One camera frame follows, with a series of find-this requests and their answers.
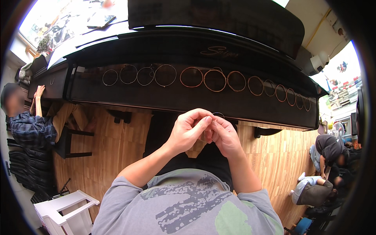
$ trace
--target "light blue jeans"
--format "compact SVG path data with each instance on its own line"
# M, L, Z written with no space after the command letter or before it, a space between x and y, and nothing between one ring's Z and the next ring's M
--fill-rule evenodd
M294 189L294 192L292 194L292 201L294 204L296 204L298 202L298 199L300 197L300 195L302 194L302 191L304 189L304 187L306 186L306 184L310 184L310 185L315 185L317 184L317 180L318 179L321 179L321 176L306 176L304 177L298 185L296 185L295 189Z
M311 160L313 162L313 165L316 168L316 171L321 172L321 169L320 169L320 156L321 155L316 150L316 146L314 144L309 148L309 153L311 155Z

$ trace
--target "blue stool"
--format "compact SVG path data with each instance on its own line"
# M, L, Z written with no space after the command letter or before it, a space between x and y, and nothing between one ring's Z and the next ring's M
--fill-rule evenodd
M286 227L284 227L284 229L293 235L295 234L303 235L307 232L311 224L312 224L312 220L304 217L299 221L297 225L294 224L294 227L295 227L294 230L287 229Z

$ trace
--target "man in plaid shirt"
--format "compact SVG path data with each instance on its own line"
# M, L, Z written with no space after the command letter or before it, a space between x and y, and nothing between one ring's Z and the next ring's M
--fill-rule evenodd
M60 139L64 124L72 113L80 130L92 132L96 121L90 123L80 105L65 103L54 114L53 106L46 117L42 115L41 96L45 86L38 86L29 111L23 111L24 95L15 83L4 86L1 94L1 108L9 116L14 140L26 150L44 152Z

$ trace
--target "yellow cable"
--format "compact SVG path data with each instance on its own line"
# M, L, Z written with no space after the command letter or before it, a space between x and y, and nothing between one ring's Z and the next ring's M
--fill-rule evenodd
M307 45L305 46L305 48L307 48L308 45L311 43L313 37L316 35L318 29L320 28L321 23L325 20L325 18L328 16L328 14L329 14L329 12L330 12L331 10L332 10L332 9L329 8L328 11L326 12L326 14L324 15L324 17L321 19L320 23L317 25L315 32L313 33L311 39L309 40L309 42L307 43Z

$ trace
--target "khaki pants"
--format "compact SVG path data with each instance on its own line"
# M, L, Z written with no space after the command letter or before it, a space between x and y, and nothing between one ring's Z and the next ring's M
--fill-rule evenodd
M83 130L88 124L88 119L82 110L82 105L74 105L70 103L64 103L59 109L58 104L52 104L47 116L53 117L52 124L56 129L58 135L56 136L55 143L60 139L61 132L65 123L68 121L70 114L73 114L74 119L77 122L80 130Z

